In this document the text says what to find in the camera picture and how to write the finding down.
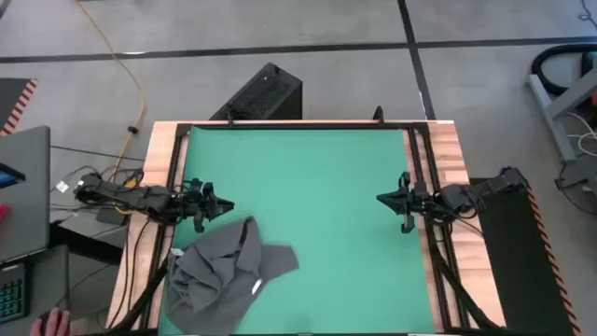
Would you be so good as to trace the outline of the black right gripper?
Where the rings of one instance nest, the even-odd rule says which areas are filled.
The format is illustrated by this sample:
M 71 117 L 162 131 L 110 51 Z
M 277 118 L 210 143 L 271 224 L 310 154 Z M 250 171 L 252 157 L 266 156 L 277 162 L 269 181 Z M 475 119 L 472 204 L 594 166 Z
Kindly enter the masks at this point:
M 413 213 L 438 219 L 437 207 L 432 201 L 432 196 L 427 192 L 424 182 L 415 182 L 413 187 L 410 182 L 410 173 L 403 172 L 399 177 L 397 190 L 376 196 L 382 204 L 403 217 L 402 233 L 410 233 L 415 228 Z M 391 201 L 399 197 L 398 202 Z

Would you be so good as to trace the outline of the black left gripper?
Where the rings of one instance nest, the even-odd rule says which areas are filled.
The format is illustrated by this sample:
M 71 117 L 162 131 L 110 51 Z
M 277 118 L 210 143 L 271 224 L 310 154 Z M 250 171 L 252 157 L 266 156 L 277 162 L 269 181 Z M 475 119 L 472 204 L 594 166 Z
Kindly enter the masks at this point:
M 182 187 L 180 218 L 187 219 L 191 217 L 195 232 L 204 232 L 202 222 L 206 218 L 211 220 L 214 217 L 213 211 L 210 209 L 210 205 L 214 199 L 219 205 L 235 204 L 232 201 L 215 196 L 214 185 L 211 182 L 201 182 L 198 178 L 193 178 L 185 180 Z M 215 216 L 223 216 L 232 209 L 232 206 L 220 206 L 216 209 Z

